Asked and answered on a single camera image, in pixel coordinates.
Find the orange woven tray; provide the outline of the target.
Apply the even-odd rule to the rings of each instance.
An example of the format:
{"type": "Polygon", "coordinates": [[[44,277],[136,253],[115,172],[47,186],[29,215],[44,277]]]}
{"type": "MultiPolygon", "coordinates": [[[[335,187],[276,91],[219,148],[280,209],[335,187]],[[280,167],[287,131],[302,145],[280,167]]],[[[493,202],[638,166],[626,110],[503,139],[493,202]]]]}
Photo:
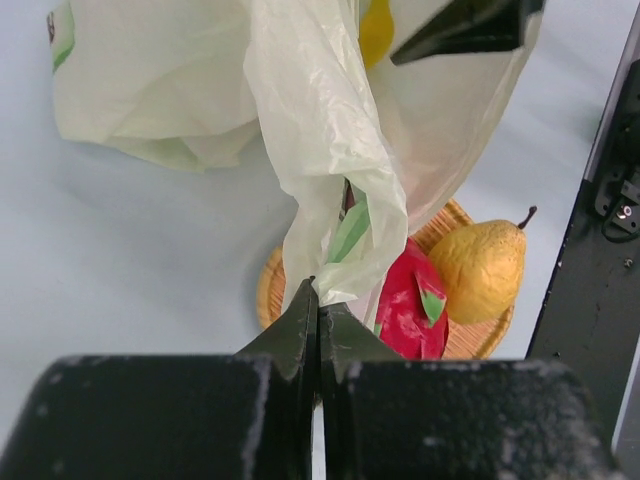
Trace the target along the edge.
{"type": "MultiPolygon", "coordinates": [[[[471,224],[473,220],[466,211],[455,200],[449,200],[412,238],[428,254],[446,234],[471,224]]],[[[281,248],[277,247],[271,252],[257,281],[256,312],[263,329],[279,318],[285,285],[281,248]]],[[[482,323],[460,325],[449,322],[443,358],[487,359],[508,331],[514,308],[512,304],[500,316],[482,323]]]]}

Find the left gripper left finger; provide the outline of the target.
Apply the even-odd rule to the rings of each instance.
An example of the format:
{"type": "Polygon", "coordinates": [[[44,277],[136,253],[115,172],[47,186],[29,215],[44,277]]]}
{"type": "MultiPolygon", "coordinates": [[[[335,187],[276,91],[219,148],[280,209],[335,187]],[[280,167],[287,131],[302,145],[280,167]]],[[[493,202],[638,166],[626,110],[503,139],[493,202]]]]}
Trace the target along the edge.
{"type": "Polygon", "coordinates": [[[318,297],[309,281],[234,354],[77,355],[29,393],[5,479],[308,479],[318,297]]]}

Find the translucent plastic bag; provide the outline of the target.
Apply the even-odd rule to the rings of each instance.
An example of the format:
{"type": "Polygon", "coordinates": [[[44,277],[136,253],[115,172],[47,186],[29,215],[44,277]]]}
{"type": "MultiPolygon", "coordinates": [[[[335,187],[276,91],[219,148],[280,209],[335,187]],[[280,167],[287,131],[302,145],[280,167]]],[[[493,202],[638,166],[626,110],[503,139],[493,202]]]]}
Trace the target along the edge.
{"type": "Polygon", "coordinates": [[[287,291],[374,323],[402,241],[454,195],[489,142],[533,50],[391,54],[450,1],[393,1],[385,58],[364,66],[369,1],[64,1],[47,29],[60,135],[165,167],[236,164],[264,140],[298,205],[287,291]]]}

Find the red dragon fruit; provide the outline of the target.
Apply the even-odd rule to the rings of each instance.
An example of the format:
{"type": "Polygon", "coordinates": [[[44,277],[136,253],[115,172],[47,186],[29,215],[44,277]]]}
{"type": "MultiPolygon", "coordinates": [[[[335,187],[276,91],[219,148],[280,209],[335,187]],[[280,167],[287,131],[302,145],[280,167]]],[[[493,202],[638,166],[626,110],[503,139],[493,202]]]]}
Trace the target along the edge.
{"type": "Polygon", "coordinates": [[[408,239],[382,287],[375,333],[406,359],[438,360],[449,335],[446,302],[436,268],[419,245],[408,239]]]}

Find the yellow pear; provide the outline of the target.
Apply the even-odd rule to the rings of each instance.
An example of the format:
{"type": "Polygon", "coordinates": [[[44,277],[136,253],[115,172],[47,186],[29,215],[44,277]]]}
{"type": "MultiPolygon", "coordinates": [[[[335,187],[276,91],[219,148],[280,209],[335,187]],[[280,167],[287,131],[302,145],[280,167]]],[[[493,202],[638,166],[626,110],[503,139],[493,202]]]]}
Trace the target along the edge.
{"type": "Polygon", "coordinates": [[[525,228],[536,212],[531,206],[519,223],[499,219],[458,228],[431,249],[429,258],[443,283],[452,321],[478,324],[513,306],[525,270],[525,228]]]}

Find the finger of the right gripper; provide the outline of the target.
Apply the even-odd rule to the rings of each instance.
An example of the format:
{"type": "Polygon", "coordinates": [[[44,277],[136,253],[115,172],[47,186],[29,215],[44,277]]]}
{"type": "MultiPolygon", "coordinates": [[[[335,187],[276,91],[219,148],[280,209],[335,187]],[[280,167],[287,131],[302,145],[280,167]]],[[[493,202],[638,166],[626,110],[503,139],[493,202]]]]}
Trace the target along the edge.
{"type": "Polygon", "coordinates": [[[525,43],[529,18],[541,1],[454,0],[445,4],[390,56],[405,65],[439,55],[502,53],[525,43]]]}

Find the yellow banana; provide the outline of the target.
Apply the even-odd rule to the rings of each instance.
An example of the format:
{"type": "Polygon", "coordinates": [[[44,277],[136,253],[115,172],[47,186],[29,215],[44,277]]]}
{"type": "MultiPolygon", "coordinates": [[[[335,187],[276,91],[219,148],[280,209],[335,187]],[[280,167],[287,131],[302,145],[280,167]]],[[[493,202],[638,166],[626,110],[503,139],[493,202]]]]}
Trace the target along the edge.
{"type": "Polygon", "coordinates": [[[373,68],[389,52],[395,24],[389,0],[371,0],[359,25],[359,47],[364,66],[373,68]]]}

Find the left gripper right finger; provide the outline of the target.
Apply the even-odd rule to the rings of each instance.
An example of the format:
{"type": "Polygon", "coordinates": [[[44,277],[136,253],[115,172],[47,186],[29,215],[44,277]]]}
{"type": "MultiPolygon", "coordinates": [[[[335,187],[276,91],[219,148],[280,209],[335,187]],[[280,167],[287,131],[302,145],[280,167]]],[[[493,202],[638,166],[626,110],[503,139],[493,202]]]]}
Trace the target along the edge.
{"type": "Polygon", "coordinates": [[[318,314],[331,479],[620,479],[586,388],[551,360],[409,361],[318,314]]]}

